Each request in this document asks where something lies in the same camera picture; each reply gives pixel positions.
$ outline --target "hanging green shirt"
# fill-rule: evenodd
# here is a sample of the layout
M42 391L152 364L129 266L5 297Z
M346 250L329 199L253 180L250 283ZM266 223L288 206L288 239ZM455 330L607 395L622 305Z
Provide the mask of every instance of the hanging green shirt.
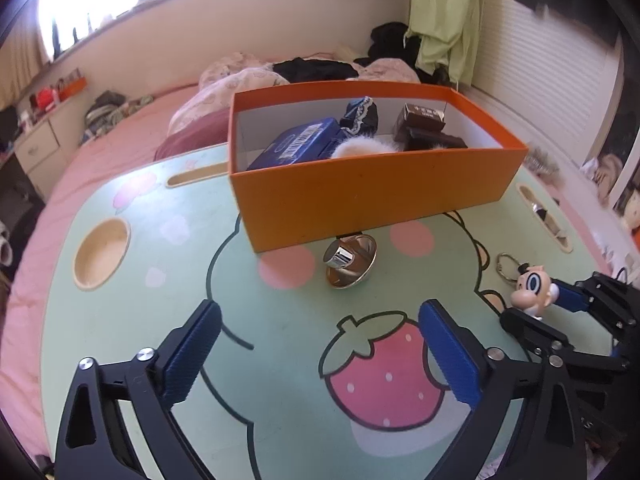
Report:
M480 35L479 0L411 0L406 36L420 36L417 68L433 74L449 67L449 79L471 84Z

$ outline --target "blue gripper pad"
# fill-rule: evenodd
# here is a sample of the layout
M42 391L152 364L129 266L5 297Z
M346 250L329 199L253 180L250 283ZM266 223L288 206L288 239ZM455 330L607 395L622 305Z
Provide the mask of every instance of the blue gripper pad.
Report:
M418 327L456 399L473 410L482 396L478 368L430 301L420 307Z
M589 310L589 303L583 293L565 286L566 284L560 280L552 280L552 282L558 286L560 291L556 300L557 306L561 306L569 312L587 312Z
M167 409L187 398L221 328L220 307L209 301L164 366L162 404Z

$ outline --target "orange box on nightstand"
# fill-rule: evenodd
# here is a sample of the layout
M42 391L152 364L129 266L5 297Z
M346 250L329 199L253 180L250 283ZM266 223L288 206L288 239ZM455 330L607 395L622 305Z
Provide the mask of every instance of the orange box on nightstand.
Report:
M246 171L280 133L344 115L370 96L377 137L390 140L405 103L443 110L443 132L469 148L302 162ZM462 94L412 83L330 81L235 95L229 124L229 174L256 252L335 237L499 200L527 147Z

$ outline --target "silver screw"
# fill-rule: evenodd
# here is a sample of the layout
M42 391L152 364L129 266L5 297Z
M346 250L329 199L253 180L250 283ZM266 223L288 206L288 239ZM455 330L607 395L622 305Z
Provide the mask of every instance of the silver screw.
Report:
M143 348L136 354L136 359L138 361L149 361L156 351L153 348Z
M90 357L85 357L78 363L78 368L80 368L81 370L87 370L88 368L91 368L94 363L95 361L93 359L91 359Z
M564 364L564 361L557 355L552 355L549 357L549 364L554 368L560 368Z
M486 354L492 361L502 361L504 359L504 352L501 349L496 348L495 346L489 348L486 351Z

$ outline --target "lap desk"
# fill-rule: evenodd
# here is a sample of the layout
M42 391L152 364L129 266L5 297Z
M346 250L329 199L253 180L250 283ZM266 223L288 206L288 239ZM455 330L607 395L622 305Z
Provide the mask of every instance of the lap desk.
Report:
M496 255L543 264L571 283L595 270L560 209L520 170L498 202L365 231L378 244L370 276L335 290L322 264L330 239L254 253L226 174L166 185L227 157L221 145L142 168L103 186L78 212L52 282L42 345L52 446L81 358L106 364L156 348L213 298L225 328L174 415L215 478L422 480L469 408L454 398L420 336L421 303L437 298L485 347L523 360L498 323L513 289L496 273ZM543 229L518 184L558 220L572 252ZM129 224L126 254L103 285L80 290L76 251L113 216ZM579 351L610 352L609 335L587 314L551 306L545 321ZM504 452L519 409L513 401L490 459ZM131 408L123 410L146 474L161 478Z

